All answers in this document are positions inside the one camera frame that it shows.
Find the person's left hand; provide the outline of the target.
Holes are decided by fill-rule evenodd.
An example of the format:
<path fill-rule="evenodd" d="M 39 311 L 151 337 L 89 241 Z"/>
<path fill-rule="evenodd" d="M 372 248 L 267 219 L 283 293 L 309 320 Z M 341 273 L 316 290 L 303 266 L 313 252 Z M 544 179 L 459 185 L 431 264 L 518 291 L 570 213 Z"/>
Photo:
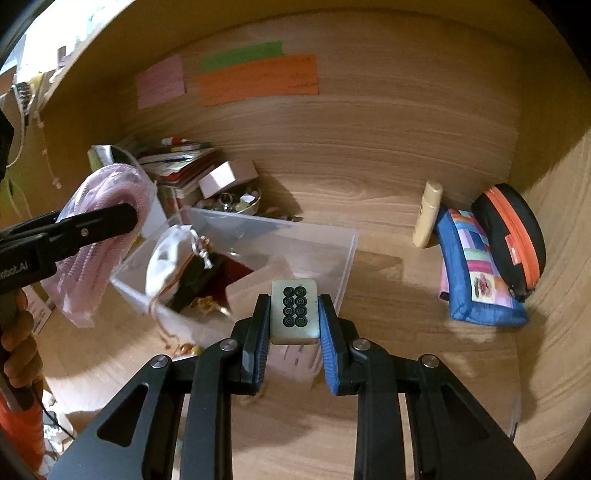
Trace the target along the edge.
<path fill-rule="evenodd" d="M 1 338 L 3 348 L 9 352 L 4 373 L 17 389 L 30 387 L 42 379 L 43 362 L 33 335 L 34 321 L 27 310 L 28 300 L 23 290 L 16 292 L 18 314 L 12 328 Z"/>

